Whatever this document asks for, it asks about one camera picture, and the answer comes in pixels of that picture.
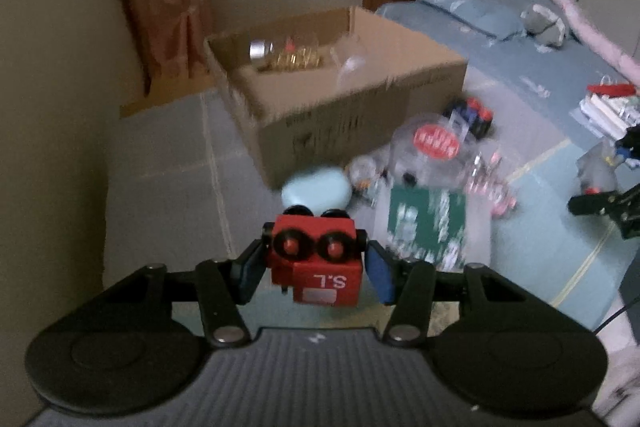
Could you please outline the grey figurine red badge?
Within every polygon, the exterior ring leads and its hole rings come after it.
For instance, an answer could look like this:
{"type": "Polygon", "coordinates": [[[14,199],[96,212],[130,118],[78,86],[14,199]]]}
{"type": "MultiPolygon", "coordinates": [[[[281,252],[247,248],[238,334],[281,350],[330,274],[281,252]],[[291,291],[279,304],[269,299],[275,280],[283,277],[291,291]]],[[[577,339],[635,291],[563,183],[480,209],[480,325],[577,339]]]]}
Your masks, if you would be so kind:
{"type": "Polygon", "coordinates": [[[614,192],[618,181],[616,169],[625,157],[618,153],[614,142],[602,139],[576,161],[577,178],[582,194],[614,192]]]}

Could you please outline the green label cotton swab jar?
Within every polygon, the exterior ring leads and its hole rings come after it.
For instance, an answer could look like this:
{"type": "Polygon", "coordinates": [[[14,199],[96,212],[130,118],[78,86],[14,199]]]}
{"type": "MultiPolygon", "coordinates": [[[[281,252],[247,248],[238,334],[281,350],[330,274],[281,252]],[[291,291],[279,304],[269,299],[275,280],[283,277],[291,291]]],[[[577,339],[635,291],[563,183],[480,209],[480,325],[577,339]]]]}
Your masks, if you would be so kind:
{"type": "Polygon", "coordinates": [[[445,272],[491,260],[491,205],[449,188],[386,187],[375,206],[372,236],[395,258],[426,261],[445,272]]]}

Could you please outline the red toy block with wheels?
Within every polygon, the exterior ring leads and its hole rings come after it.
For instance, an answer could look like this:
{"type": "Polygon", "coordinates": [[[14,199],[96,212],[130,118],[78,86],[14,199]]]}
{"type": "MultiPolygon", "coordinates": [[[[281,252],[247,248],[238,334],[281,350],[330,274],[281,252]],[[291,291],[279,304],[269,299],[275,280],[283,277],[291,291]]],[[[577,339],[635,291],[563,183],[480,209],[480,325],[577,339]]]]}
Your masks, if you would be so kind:
{"type": "Polygon", "coordinates": [[[344,210],[316,216],[305,206],[292,206],[271,231],[271,283],[293,291],[293,300],[302,305],[357,306],[367,240],[367,232],[344,210]]]}

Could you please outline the light blue oval case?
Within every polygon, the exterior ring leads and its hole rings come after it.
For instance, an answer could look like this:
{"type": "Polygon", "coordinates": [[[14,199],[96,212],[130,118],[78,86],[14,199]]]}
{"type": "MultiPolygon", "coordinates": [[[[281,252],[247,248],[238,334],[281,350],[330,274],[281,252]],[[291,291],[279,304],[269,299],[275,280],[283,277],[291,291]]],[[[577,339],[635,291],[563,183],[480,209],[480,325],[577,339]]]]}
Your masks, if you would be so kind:
{"type": "Polygon", "coordinates": [[[352,184],[341,168],[314,168],[286,181],[281,199],[284,208],[305,206],[318,216],[328,210],[345,210],[352,199],[352,184]]]}

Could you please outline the pink liquid keychain charm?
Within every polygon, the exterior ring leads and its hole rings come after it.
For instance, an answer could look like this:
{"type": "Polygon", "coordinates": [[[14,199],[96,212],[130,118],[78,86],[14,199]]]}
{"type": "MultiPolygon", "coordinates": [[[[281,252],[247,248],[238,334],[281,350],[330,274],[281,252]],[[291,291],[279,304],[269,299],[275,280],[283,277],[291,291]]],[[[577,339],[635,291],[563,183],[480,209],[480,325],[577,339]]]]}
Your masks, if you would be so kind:
{"type": "Polygon", "coordinates": [[[501,167],[502,156],[498,150],[488,158],[478,153],[466,168],[463,179],[465,193],[484,196],[494,218],[504,217],[516,207],[511,187],[499,172],[501,167]]]}

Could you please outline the black dice cube red buttons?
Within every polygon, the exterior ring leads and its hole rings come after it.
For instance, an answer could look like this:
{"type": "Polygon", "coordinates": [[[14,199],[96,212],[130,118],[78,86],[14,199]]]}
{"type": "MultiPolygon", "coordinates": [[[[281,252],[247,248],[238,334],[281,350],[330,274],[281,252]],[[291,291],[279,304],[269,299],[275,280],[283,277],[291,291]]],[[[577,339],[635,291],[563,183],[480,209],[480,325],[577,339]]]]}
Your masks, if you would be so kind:
{"type": "Polygon", "coordinates": [[[449,102],[442,116],[450,118],[454,114],[468,125],[477,140],[486,138],[494,120],[494,112],[480,103],[477,98],[455,98],[449,102]]]}

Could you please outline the stack of papers red item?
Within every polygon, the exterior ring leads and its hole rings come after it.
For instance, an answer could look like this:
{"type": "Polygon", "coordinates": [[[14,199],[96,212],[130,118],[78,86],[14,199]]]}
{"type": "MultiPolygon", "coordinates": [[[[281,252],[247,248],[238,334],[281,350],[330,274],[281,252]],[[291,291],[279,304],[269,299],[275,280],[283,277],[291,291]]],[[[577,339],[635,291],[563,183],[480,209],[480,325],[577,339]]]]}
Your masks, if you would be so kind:
{"type": "Polygon", "coordinates": [[[570,116],[598,138],[622,139],[629,128],[639,124],[639,88],[604,75],[599,83],[588,84],[586,95],[570,116]]]}

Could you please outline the clear jar red label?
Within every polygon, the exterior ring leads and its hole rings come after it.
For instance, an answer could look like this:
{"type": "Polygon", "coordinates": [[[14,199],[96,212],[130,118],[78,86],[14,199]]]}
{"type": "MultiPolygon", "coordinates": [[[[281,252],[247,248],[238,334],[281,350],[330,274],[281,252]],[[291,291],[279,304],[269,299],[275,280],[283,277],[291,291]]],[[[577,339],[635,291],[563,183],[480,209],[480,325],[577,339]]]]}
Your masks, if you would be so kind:
{"type": "Polygon", "coordinates": [[[394,132],[387,173],[396,184],[459,188],[477,151],[460,117],[421,114],[394,132]]]}

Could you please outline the blue floral bed sheet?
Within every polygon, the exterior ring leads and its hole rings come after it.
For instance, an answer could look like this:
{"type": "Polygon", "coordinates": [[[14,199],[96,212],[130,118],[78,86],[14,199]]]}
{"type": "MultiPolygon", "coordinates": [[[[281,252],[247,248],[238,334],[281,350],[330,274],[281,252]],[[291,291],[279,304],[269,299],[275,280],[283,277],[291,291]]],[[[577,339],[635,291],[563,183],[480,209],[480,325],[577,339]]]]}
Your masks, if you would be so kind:
{"type": "MultiPolygon", "coordinates": [[[[522,12],[534,3],[560,12],[551,0],[516,1],[522,12]]],[[[516,92],[582,148],[590,147],[596,137],[570,112],[586,95],[588,84],[599,83],[604,75],[625,80],[573,36],[562,48],[541,46],[526,31],[498,40],[416,0],[385,3],[375,13],[458,52],[472,67],[516,92]]]]}

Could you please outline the pink folded blanket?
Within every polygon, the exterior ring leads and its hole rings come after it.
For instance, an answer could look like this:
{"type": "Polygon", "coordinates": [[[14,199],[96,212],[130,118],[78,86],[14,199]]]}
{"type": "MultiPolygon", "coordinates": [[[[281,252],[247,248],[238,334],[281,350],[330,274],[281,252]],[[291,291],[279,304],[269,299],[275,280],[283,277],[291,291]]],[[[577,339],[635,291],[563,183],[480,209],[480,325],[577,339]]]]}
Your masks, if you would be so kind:
{"type": "Polygon", "coordinates": [[[593,53],[599,55],[603,61],[636,87],[639,86],[639,63],[600,31],[576,0],[552,1],[562,10],[570,29],[580,42],[588,46],[593,53]]]}

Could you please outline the grey plush toy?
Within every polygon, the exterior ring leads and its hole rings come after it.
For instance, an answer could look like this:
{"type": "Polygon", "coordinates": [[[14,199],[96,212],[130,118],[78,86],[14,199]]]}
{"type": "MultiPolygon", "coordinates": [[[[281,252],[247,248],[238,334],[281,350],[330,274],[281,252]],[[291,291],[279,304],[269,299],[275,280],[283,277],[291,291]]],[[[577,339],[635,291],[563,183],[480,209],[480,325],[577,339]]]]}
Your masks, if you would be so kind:
{"type": "Polygon", "coordinates": [[[546,6],[538,3],[529,5],[521,12],[521,20],[526,32],[541,46],[562,48],[567,39],[567,24],[546,6]]]}

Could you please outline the cardboard box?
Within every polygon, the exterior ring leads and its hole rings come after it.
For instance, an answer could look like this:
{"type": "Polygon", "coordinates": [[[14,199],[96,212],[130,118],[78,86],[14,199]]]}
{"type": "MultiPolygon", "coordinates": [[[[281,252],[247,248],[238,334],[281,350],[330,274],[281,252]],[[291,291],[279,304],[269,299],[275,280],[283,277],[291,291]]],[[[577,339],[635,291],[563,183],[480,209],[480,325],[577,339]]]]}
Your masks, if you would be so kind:
{"type": "Polygon", "coordinates": [[[204,50],[224,105],[238,126],[262,181],[280,187],[293,174],[344,164],[384,145],[412,118],[439,113],[460,94],[468,62],[420,31],[359,6],[282,18],[213,35],[204,50]],[[330,46],[357,35],[371,61],[366,87],[340,91],[330,46]],[[253,40],[318,39],[322,66],[298,72],[258,72],[253,40]]]}

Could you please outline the blue pillow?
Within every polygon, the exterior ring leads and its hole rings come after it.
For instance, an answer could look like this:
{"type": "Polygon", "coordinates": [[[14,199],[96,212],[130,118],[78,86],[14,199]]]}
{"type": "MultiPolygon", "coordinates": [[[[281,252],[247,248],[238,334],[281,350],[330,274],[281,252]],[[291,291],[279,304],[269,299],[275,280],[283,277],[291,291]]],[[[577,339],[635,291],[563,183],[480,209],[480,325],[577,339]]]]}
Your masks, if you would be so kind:
{"type": "Polygon", "coordinates": [[[416,0],[446,12],[466,26],[498,40],[525,31],[522,8],[516,0],[416,0]]]}

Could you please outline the clear glass mug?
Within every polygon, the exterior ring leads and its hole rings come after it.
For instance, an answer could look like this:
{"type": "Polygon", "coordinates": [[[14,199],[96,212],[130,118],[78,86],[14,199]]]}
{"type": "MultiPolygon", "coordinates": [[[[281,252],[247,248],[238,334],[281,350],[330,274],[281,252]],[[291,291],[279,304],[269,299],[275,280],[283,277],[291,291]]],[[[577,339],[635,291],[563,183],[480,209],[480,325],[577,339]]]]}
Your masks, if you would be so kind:
{"type": "Polygon", "coordinates": [[[338,90],[354,91],[367,86],[371,77],[371,61],[357,35],[342,35],[330,46],[330,55],[337,70],[338,90]]]}

